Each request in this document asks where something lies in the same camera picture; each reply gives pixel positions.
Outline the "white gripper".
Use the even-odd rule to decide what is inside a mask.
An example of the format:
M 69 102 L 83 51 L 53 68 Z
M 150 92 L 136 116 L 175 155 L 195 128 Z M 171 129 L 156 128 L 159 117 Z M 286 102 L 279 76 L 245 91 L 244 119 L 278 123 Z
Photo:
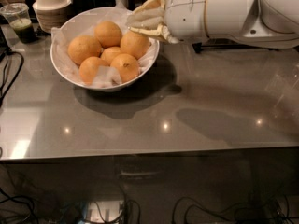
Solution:
M 165 7 L 166 26 L 159 24 L 155 30 L 130 27 L 129 30 L 168 44 L 177 44 L 179 41 L 199 43 L 207 40 L 206 0 L 147 0 L 137 7 L 134 13 L 159 7 Z

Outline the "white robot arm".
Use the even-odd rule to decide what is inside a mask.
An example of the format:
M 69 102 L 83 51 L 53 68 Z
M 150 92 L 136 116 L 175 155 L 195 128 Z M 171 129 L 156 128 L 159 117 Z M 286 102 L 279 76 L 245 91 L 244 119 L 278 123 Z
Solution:
M 299 45 L 299 0 L 147 0 L 128 28 L 176 44 L 227 39 L 270 49 Z

